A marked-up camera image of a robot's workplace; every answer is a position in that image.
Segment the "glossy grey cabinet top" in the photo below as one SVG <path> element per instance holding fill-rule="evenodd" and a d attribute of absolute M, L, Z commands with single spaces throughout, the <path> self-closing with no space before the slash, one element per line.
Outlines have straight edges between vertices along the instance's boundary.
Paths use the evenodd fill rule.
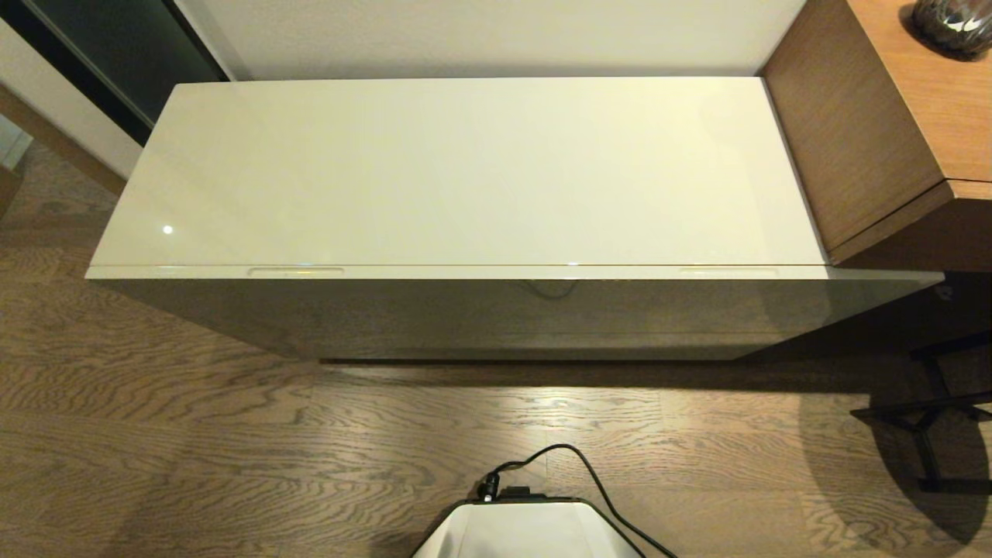
<path fill-rule="evenodd" d="M 178 85 L 95 268 L 819 266 L 757 77 Z"/>

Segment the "brown wooden desk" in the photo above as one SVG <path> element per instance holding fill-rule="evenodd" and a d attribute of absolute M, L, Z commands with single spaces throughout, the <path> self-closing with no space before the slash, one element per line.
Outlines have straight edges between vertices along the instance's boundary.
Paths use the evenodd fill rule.
<path fill-rule="evenodd" d="M 762 76 L 832 264 L 992 273 L 992 50 L 914 4 L 805 0 Z"/>

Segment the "dark glass door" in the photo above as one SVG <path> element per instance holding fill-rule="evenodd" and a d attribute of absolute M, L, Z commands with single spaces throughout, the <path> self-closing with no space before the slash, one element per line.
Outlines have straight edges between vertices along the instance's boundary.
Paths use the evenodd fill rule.
<path fill-rule="evenodd" d="M 183 0 L 0 0 L 0 22 L 140 146 L 174 86 L 229 81 Z"/>

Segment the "pale grey panel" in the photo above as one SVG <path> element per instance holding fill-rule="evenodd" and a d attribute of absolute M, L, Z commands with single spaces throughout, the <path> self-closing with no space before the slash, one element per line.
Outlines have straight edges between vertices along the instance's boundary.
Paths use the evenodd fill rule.
<path fill-rule="evenodd" d="M 0 165 L 14 172 L 34 138 L 13 121 L 0 114 Z"/>

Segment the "dark glass vase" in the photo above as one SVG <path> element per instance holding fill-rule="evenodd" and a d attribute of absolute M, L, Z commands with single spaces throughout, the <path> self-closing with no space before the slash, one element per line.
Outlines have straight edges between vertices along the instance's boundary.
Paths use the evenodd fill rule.
<path fill-rule="evenodd" d="M 911 24 L 939 52 L 976 59 L 992 50 L 992 0 L 915 0 Z"/>

